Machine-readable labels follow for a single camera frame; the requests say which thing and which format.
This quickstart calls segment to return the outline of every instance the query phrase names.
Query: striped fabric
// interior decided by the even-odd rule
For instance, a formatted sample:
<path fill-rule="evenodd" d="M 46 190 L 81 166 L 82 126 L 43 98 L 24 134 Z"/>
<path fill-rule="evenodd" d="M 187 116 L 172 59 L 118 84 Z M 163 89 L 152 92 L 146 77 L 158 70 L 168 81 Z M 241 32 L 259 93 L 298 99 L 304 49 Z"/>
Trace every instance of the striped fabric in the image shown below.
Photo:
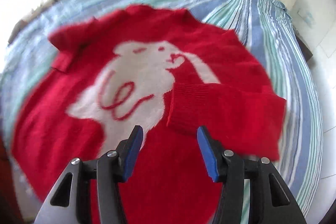
<path fill-rule="evenodd" d="M 317 188 L 322 156 L 322 120 L 315 84 L 296 42 L 291 18 L 277 0 L 61 0 L 20 33 L 7 55 L 1 80 L 4 141 L 11 142 L 21 103 L 56 55 L 47 34 L 61 25 L 99 17 L 132 3 L 188 8 L 200 21 L 234 29 L 266 69 L 275 92 L 287 99 L 281 160 L 277 169 L 307 213 Z M 247 223 L 246 183 L 242 223 Z"/>

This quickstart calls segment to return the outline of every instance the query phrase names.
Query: blue rubber tip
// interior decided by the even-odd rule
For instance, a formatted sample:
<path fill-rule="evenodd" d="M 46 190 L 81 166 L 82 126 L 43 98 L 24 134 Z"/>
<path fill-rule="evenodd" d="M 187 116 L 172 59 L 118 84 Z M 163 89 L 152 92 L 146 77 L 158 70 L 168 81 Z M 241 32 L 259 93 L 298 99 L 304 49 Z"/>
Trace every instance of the blue rubber tip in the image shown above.
<path fill-rule="evenodd" d="M 197 141 L 209 177 L 211 177 L 214 182 L 218 182 L 219 174 L 217 169 L 217 159 L 211 149 L 210 143 L 202 127 L 197 129 Z"/>
<path fill-rule="evenodd" d="M 141 126 L 136 126 L 135 138 L 132 140 L 130 149 L 125 157 L 124 174 L 123 180 L 126 182 L 128 178 L 132 175 L 135 162 L 137 161 L 138 154 L 140 152 L 142 140 L 143 140 L 143 130 Z"/>

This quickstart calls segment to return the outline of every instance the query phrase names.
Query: white animal design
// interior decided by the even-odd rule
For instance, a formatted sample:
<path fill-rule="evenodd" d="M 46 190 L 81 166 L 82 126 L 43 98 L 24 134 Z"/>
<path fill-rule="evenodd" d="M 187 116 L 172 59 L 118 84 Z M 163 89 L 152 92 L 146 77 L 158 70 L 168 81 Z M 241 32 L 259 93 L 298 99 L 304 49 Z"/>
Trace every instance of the white animal design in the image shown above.
<path fill-rule="evenodd" d="M 128 138 L 136 124 L 143 127 L 145 140 L 146 133 L 163 117 L 163 95 L 175 81 L 167 69 L 179 67 L 185 58 L 205 83 L 219 83 L 199 57 L 183 53 L 167 41 L 123 42 L 114 53 L 118 56 L 105 65 L 95 83 L 67 109 L 72 117 L 92 118 L 102 124 L 105 141 L 100 155 Z"/>

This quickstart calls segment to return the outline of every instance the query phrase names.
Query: red sweater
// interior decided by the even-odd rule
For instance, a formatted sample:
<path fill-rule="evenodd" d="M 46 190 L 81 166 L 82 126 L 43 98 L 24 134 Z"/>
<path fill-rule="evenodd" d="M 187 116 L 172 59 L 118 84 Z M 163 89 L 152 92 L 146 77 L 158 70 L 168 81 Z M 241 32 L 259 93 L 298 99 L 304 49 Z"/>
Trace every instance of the red sweater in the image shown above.
<path fill-rule="evenodd" d="M 204 224 L 221 186 L 208 177 L 196 140 L 278 159 L 285 100 L 235 32 L 186 10 L 133 5 L 63 27 L 60 52 L 26 101 L 12 153 L 43 200 L 68 162 L 116 148 L 134 125 L 144 142 L 120 185 L 130 224 Z"/>

